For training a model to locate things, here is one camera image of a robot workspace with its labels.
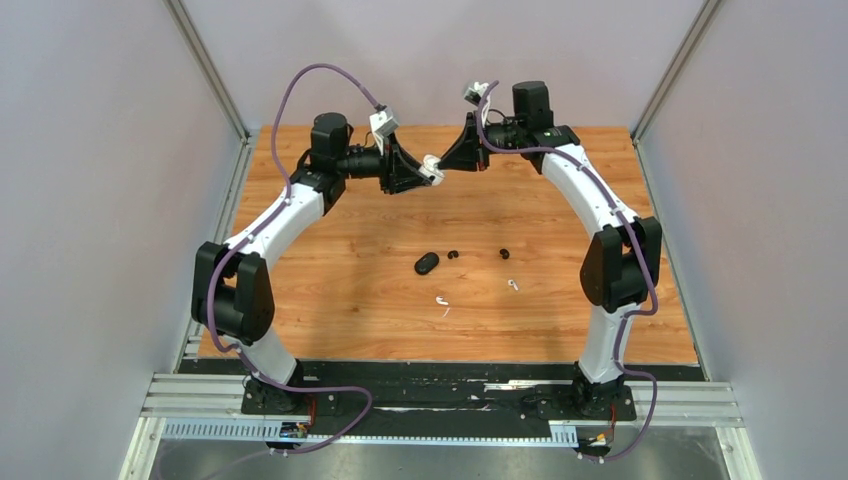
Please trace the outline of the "white earbud charging case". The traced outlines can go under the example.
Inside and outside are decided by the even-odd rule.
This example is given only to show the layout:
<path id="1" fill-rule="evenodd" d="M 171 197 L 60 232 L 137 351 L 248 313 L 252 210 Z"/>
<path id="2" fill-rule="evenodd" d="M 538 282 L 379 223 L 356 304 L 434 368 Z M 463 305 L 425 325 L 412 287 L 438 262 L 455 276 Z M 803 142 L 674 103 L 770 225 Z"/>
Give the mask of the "white earbud charging case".
<path id="1" fill-rule="evenodd" d="M 431 186 L 440 185 L 445 178 L 443 171 L 439 168 L 440 162 L 439 157 L 431 154 L 425 155 L 421 161 L 418 172 Z"/>

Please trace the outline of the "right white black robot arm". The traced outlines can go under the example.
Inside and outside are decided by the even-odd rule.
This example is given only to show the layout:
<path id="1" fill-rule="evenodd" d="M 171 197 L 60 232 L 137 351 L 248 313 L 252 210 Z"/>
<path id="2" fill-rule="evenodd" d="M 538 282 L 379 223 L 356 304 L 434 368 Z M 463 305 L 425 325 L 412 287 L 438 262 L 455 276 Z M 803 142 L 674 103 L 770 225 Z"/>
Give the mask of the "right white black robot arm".
<path id="1" fill-rule="evenodd" d="M 542 412 L 555 408 L 584 419 L 606 419 L 620 412 L 626 398 L 623 353 L 631 320 L 652 315 L 662 250 L 662 227 L 622 201 L 602 179 L 575 131 L 558 125 L 542 81 L 512 88 L 513 114 L 499 122 L 491 110 L 490 83 L 472 82 L 464 98 L 474 106 L 463 133 L 442 156 L 442 170 L 482 171 L 491 154 L 517 154 L 565 197 L 589 237 L 579 272 L 591 305 L 588 337 L 571 384 L 537 393 Z"/>

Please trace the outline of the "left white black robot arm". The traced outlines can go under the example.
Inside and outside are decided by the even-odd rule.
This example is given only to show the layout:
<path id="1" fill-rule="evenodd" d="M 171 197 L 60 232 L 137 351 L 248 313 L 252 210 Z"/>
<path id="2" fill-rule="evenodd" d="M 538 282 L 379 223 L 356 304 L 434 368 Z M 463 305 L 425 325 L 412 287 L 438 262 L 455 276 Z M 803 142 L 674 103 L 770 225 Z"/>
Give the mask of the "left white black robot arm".
<path id="1" fill-rule="evenodd" d="M 377 178 L 390 194 L 438 185 L 439 157 L 417 161 L 399 144 L 387 109 L 371 118 L 374 144 L 354 145 L 354 128 L 340 113 L 318 115 L 310 147 L 278 198 L 244 230 L 223 243 L 205 242 L 195 256 L 190 315 L 216 348 L 235 351 L 249 369 L 249 392 L 272 409 L 298 411 L 314 389 L 300 362 L 272 329 L 275 301 L 270 272 L 309 226 L 337 203 L 349 179 Z"/>

